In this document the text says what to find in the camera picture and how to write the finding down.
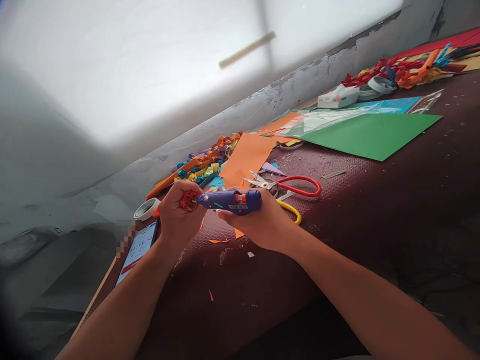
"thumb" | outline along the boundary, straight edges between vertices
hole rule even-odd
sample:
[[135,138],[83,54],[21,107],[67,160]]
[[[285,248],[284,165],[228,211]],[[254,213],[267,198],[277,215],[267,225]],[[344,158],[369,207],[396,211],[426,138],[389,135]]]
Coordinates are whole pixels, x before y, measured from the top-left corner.
[[228,225],[231,225],[235,227],[235,223],[237,222],[237,215],[235,215],[233,212],[227,211],[227,210],[220,210],[216,212],[216,215],[225,221]]

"tape roll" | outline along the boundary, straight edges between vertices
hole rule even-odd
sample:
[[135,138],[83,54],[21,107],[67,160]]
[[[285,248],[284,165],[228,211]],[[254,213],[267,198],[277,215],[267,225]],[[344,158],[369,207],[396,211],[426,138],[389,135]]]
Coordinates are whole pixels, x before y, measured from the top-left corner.
[[156,197],[145,201],[140,207],[133,213],[135,220],[145,221],[152,217],[155,210],[158,209],[160,200]]
[[374,76],[368,82],[368,86],[375,90],[377,93],[388,95],[393,93],[397,87],[390,86],[390,80],[381,77],[381,76]]

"smartphone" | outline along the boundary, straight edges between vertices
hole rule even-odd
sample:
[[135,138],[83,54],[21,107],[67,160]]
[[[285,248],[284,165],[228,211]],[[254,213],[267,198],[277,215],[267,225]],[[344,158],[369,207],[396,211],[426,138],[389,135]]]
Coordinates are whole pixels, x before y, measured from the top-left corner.
[[137,265],[142,256],[144,256],[150,247],[152,247],[155,242],[158,224],[159,221],[156,220],[135,235],[115,286],[120,284],[135,265]]

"scissors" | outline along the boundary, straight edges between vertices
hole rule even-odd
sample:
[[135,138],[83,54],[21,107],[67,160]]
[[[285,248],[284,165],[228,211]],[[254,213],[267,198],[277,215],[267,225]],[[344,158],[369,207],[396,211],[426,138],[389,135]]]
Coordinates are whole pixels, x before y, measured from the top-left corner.
[[[253,180],[247,179],[245,177],[243,177],[242,179],[249,182],[252,185],[255,185],[256,187],[267,189],[274,198],[278,196],[279,188],[290,190],[296,194],[300,194],[310,198],[316,197],[322,192],[322,187],[320,186],[319,182],[308,176],[302,176],[302,175],[288,176],[288,177],[281,178],[280,180],[271,182],[271,181],[265,180],[263,177],[254,173],[252,170],[250,170],[250,174],[253,176]],[[299,190],[295,187],[283,184],[284,182],[287,182],[289,180],[306,180],[309,183],[312,183],[313,185],[315,185],[316,191],[306,192],[306,191]]]

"scissor blade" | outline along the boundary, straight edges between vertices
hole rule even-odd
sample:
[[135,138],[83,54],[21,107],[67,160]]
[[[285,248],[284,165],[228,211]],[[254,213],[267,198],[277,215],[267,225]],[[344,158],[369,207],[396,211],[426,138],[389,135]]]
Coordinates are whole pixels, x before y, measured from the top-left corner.
[[259,182],[259,181],[255,181],[255,180],[252,180],[252,179],[247,179],[246,177],[242,177],[243,180],[245,180],[246,182],[249,182],[250,184],[252,185],[255,185],[257,187],[261,187],[262,186],[262,183]]
[[250,170],[250,174],[253,176],[253,178],[258,181],[258,182],[262,182],[264,183],[265,180],[263,177],[261,177],[260,175],[258,175],[257,173],[253,172],[252,170]]

